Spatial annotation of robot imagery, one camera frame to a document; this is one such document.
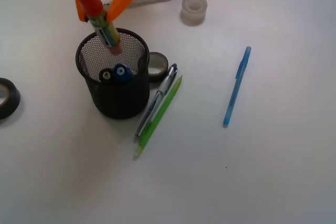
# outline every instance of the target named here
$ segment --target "black tape roll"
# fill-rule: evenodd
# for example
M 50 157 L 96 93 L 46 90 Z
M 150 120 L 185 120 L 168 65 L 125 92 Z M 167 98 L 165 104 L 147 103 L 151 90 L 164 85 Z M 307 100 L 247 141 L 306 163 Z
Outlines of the black tape roll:
M 150 82 L 163 81 L 168 74 L 168 59 L 165 55 L 159 52 L 150 52 L 148 68 Z M 160 69 L 161 71 L 158 73 L 151 73 L 151 68 Z
M 20 103 L 20 92 L 14 84 L 4 78 L 0 78 L 0 98 L 5 100 L 0 104 L 0 120 L 11 115 Z

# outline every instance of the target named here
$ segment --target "mesh cup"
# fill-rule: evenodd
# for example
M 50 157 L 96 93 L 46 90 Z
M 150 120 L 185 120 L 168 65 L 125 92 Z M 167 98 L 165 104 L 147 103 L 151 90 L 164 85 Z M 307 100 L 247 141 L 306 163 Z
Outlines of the mesh cup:
M 148 102 L 149 50 L 139 35 L 126 29 L 117 30 L 123 43 L 121 54 L 111 54 L 97 34 L 92 33 L 79 45 L 76 65 L 85 78 L 97 109 L 110 118 L 127 119 L 140 113 Z M 100 71 L 113 69 L 118 63 L 127 65 L 133 77 L 124 82 L 102 83 L 99 80 Z

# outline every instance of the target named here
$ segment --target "silver pen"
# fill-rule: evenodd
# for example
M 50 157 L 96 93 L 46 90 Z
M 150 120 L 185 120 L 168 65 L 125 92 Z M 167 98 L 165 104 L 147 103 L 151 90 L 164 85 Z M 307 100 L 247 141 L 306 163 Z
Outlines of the silver pen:
M 135 132 L 134 140 L 138 141 L 141 134 L 151 122 L 153 114 L 155 113 L 156 109 L 159 107 L 160 102 L 162 101 L 163 97 L 167 94 L 170 86 L 172 85 L 175 76 L 177 74 L 177 65 L 172 64 L 172 66 L 168 70 L 167 77 L 162 81 L 159 89 L 157 90 L 151 105 L 149 106 L 148 110 L 146 111 L 145 116 L 143 117 L 138 129 Z

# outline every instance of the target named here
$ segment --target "blue pen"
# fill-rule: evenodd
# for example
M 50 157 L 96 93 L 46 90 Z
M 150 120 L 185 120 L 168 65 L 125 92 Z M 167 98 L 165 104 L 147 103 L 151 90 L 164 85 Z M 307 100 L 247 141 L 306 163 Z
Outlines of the blue pen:
M 239 64 L 239 68 L 236 74 L 236 84 L 235 84 L 235 87 L 233 88 L 230 103 L 229 103 L 229 106 L 227 107 L 227 111 L 226 111 L 224 122 L 223 122 L 224 127 L 227 127 L 229 125 L 232 110 L 233 110 L 233 107 L 237 99 L 239 87 L 241 84 L 241 80 L 243 79 L 245 69 L 247 67 L 247 62 L 248 62 L 248 58 L 250 57 L 250 53 L 251 53 L 251 47 L 247 47 L 245 50 L 243 59 Z

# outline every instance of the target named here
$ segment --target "green pencil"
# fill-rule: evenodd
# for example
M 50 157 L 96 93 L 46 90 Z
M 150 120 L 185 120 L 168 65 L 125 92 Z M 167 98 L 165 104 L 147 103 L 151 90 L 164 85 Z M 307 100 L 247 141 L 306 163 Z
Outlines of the green pencil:
M 134 152 L 134 159 L 137 159 L 141 155 L 143 149 L 145 148 L 145 146 L 147 145 L 147 143 L 149 141 L 149 138 L 152 136 L 156 126 L 159 124 L 163 114 L 166 112 L 170 102 L 172 101 L 175 94 L 177 93 L 178 88 L 181 85 L 181 81 L 182 81 L 182 76 L 175 82 L 175 85 L 173 86 L 173 88 L 169 92 L 169 94 L 167 95 L 166 100 L 164 100 L 164 102 L 162 103 L 162 105 L 161 105 L 158 113 L 156 114 L 155 118 L 148 125 L 147 129 L 145 129 L 145 131 L 140 136 L 139 147 Z

